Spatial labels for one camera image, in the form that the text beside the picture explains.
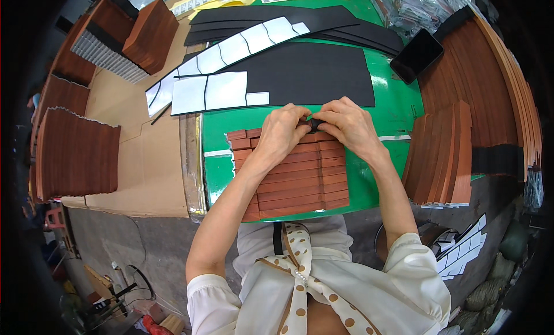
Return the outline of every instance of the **white blouse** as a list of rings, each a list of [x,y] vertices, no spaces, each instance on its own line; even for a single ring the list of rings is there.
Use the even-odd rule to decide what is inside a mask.
[[[378,271],[353,263],[344,252],[311,247],[307,229],[297,230],[285,232],[285,242],[292,243],[283,256],[256,261],[239,296],[221,276],[192,279],[187,286],[192,334],[305,334],[307,292],[329,304],[350,334],[437,334],[448,324],[450,292],[417,234],[398,238]]]

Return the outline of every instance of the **smartphone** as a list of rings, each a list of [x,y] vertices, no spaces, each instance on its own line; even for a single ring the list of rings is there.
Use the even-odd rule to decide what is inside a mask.
[[[411,84],[442,54],[444,48],[426,29],[422,28],[391,61],[391,68],[402,81]]]

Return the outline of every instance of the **black rubber strip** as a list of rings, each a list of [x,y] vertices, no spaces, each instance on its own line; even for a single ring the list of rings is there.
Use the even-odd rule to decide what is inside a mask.
[[[475,13],[473,12],[473,10],[471,10],[469,6],[461,8],[457,12],[450,15],[450,17],[448,17],[443,23],[440,24],[437,31],[433,34],[433,37],[441,42],[448,34],[453,32],[453,30],[457,29],[458,27],[463,25],[465,21],[473,18],[474,16]]]
[[[282,242],[281,242],[281,233],[282,233],[282,223],[273,222],[273,252],[276,256],[282,256]]]
[[[121,10],[134,21],[139,17],[139,10],[131,4],[128,0],[111,0],[115,5],[121,8]]]
[[[471,173],[511,175],[523,181],[523,148],[502,144],[471,149]]]

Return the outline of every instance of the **white foam strip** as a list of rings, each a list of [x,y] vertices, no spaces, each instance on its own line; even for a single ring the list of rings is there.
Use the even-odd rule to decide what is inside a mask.
[[[412,140],[412,137],[409,135],[387,135],[385,137],[379,137],[379,140],[382,142],[388,142],[391,140]]]
[[[211,152],[204,152],[204,157],[217,157],[217,156],[227,156],[231,155],[233,152],[231,150],[218,150]]]

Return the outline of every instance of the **concrete floor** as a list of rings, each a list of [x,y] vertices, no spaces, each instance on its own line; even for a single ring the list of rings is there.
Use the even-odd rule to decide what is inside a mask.
[[[510,203],[521,192],[513,179],[501,177],[475,180],[472,187],[471,203],[466,207],[430,210],[413,206],[417,219],[429,219],[459,232],[483,213],[487,214],[488,223],[484,231],[488,236],[479,257],[467,265],[464,276],[447,281],[453,308],[461,305],[487,275],[498,244],[514,217],[514,204]],[[132,218],[82,209],[70,209],[69,214],[83,261],[70,260],[66,268],[81,295],[91,292],[82,272],[83,263],[101,275],[113,275],[113,261],[120,266],[132,264],[147,276],[157,294],[157,301],[166,311],[174,308],[187,314],[184,267],[198,224],[190,219]],[[344,217],[348,232],[354,238],[351,247],[354,262],[382,269],[383,263],[373,249],[375,235],[381,225],[379,208],[345,214]],[[233,245],[225,261],[227,281],[235,293],[240,291],[240,277],[231,262],[237,254],[237,248]]]

